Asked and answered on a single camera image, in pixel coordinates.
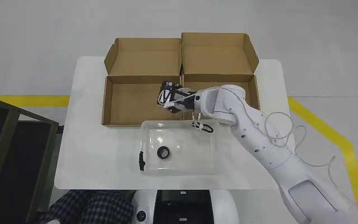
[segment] black tape roll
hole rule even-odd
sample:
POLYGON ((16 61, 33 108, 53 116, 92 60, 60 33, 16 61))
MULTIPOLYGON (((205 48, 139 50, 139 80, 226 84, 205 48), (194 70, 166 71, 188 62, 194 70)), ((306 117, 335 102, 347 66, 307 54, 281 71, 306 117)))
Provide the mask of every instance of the black tape roll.
POLYGON ((157 151, 157 155, 159 158, 161 158, 162 160, 166 160, 167 158, 169 158, 170 156, 170 150, 168 147, 166 146, 160 146, 158 151, 157 151))

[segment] dark green cart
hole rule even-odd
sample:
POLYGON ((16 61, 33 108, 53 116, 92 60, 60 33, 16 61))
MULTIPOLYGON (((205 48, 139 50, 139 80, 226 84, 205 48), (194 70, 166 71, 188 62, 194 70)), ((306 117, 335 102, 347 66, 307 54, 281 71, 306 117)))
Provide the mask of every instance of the dark green cart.
POLYGON ((0 101, 0 223, 32 223, 59 124, 0 101), (19 120, 20 115, 36 120, 19 120))

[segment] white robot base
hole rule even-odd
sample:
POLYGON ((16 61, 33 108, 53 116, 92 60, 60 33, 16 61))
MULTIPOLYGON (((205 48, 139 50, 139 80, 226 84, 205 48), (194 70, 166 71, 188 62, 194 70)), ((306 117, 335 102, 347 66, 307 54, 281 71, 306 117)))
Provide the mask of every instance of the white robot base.
POLYGON ((132 224, 239 224, 227 190, 137 190, 132 224))

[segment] yellow floor line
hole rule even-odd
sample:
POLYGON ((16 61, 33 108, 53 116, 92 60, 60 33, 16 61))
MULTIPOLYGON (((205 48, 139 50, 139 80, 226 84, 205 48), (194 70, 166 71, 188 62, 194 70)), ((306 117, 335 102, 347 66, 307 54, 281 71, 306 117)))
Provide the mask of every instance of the yellow floor line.
POLYGON ((345 160, 349 179, 351 181, 352 190, 356 203, 358 203, 358 160, 354 152, 353 144, 348 141, 344 136, 339 134, 336 130, 331 128, 321 118, 314 115, 311 111, 307 110, 294 98, 288 97, 290 109, 300 116, 304 121, 310 124, 320 134, 325 136, 333 144, 338 146, 345 160))
MULTIPOLYGON (((288 100, 290 109, 295 114, 341 149, 355 200, 358 203, 358 160, 353 144, 294 98, 288 97, 288 100)), ((67 107, 69 96, 0 96, 0 101, 19 107, 67 107)))
POLYGON ((18 107, 67 107, 69 96, 0 96, 0 101, 18 107))

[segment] metal frame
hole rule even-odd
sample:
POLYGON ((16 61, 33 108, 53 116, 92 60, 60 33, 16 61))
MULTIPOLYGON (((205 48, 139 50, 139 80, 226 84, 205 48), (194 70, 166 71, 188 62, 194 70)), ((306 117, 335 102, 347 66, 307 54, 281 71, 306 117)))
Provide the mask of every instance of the metal frame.
POLYGON ((59 123, 55 122, 53 120, 47 119, 43 116, 39 116, 37 114, 29 112, 27 110, 24 110, 22 108, 18 108, 16 106, 7 104, 3 101, 0 101, 0 108, 4 108, 4 109, 8 110, 8 114, 7 114, 4 126, 0 133, 0 172, 1 172, 2 166, 4 164, 8 149, 10 147, 12 137, 13 137, 15 129, 16 129, 16 125, 18 122, 24 122, 24 121, 18 120, 21 114, 28 116, 30 118, 34 118, 42 123, 47 123, 47 124, 51 125, 49 135, 48 135, 48 140, 47 140, 45 151, 44 151, 44 156, 43 156, 43 159, 41 162, 39 174, 37 176, 35 190, 32 194, 29 211, 27 213, 27 218, 26 218, 26 222, 32 221, 35 217, 35 213, 36 213, 38 205, 40 204, 41 195, 44 190, 47 172, 48 172, 49 165, 51 162, 51 156, 52 156, 54 145, 55 145, 55 138, 56 138, 59 123))

